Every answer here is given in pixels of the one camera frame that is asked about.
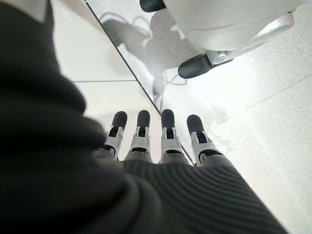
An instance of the black fingertip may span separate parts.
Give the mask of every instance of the black fingertip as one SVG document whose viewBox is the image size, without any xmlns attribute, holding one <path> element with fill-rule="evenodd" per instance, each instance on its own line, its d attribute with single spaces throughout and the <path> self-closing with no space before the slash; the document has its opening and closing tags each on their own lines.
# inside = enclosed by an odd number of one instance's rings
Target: black fingertip
<svg viewBox="0 0 312 234">
<path fill-rule="evenodd" d="M 124 111 L 119 111 L 115 114 L 112 125 L 116 128 L 122 127 L 124 130 L 126 127 L 127 119 L 127 114 Z"/>
<path fill-rule="evenodd" d="M 186 122 L 190 135 L 192 134 L 192 132 L 201 133 L 202 131 L 204 131 L 203 123 L 201 122 L 200 117 L 198 117 L 197 115 L 190 115 L 187 118 Z"/>
<path fill-rule="evenodd" d="M 146 110 L 142 110 L 137 115 L 136 126 L 140 126 L 142 128 L 150 127 L 150 113 Z"/>
<path fill-rule="evenodd" d="M 172 110 L 166 109 L 161 113 L 161 127 L 167 129 L 175 127 L 175 115 Z"/>
</svg>

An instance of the robotic hand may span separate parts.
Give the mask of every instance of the robotic hand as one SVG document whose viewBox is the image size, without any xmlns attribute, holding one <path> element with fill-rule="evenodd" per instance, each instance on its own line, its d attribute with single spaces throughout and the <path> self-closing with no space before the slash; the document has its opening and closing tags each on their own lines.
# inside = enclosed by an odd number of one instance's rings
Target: robotic hand
<svg viewBox="0 0 312 234">
<path fill-rule="evenodd" d="M 122 142 L 123 132 L 127 122 L 127 114 L 120 111 L 115 114 L 112 126 L 107 133 L 103 146 L 104 150 L 110 152 L 114 160 L 118 160 L 118 152 Z M 179 137 L 176 134 L 174 113 L 166 109 L 161 114 L 162 136 L 161 136 L 161 159 L 163 163 L 188 164 L 184 157 Z M 225 157 L 207 136 L 200 118 L 191 115 L 187 119 L 187 125 L 192 141 L 192 148 L 197 166 L 205 166 L 207 157 Z M 133 135 L 132 144 L 125 160 L 142 160 L 153 162 L 150 151 L 150 114 L 148 111 L 140 111 L 137 116 L 136 131 Z"/>
</svg>

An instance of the white tile floor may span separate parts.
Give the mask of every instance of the white tile floor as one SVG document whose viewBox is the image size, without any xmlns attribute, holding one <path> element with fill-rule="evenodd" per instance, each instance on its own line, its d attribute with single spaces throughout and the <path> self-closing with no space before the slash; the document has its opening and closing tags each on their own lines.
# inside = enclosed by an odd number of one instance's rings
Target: white tile floor
<svg viewBox="0 0 312 234">
<path fill-rule="evenodd" d="M 187 83 L 176 68 L 200 52 L 167 10 L 144 13 L 139 0 L 87 2 L 157 107 L 175 112 L 187 151 L 186 118 L 198 114 L 282 224 L 309 233 L 312 2 L 297 9 L 288 32 Z"/>
<path fill-rule="evenodd" d="M 52 0 L 62 73 L 74 82 L 136 80 L 84 0 Z"/>
</svg>

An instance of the ribbed fabric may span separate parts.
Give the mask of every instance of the ribbed fabric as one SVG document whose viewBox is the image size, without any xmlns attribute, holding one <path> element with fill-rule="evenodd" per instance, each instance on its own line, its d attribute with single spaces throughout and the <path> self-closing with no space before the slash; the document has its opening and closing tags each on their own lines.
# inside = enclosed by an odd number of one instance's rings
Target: ribbed fabric
<svg viewBox="0 0 312 234">
<path fill-rule="evenodd" d="M 202 168 L 134 160 L 123 164 L 126 173 L 156 189 L 164 212 L 177 221 L 172 224 L 182 224 L 190 233 L 285 233 L 232 166 Z"/>
</svg>

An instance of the black rubber pad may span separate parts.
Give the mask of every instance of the black rubber pad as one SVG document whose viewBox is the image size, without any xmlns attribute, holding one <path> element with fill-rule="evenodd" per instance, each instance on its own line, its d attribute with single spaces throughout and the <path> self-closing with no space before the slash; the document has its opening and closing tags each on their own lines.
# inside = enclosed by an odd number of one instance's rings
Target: black rubber pad
<svg viewBox="0 0 312 234">
<path fill-rule="evenodd" d="M 192 132 L 201 133 L 202 131 L 204 131 L 203 123 L 201 122 L 200 117 L 198 117 L 197 115 L 190 115 L 187 118 L 186 122 L 190 135 L 192 134 Z"/>
<path fill-rule="evenodd" d="M 125 130 L 127 119 L 127 114 L 124 111 L 119 111 L 115 114 L 112 125 L 115 128 L 122 127 Z"/>
<path fill-rule="evenodd" d="M 166 8 L 163 0 L 140 0 L 140 6 L 145 12 L 155 12 Z"/>
<path fill-rule="evenodd" d="M 140 111 L 137 115 L 136 126 L 140 126 L 142 128 L 150 127 L 150 113 L 146 110 Z"/>
<path fill-rule="evenodd" d="M 175 115 L 172 110 L 166 109 L 161 113 L 161 127 L 172 129 L 175 127 Z"/>
</svg>

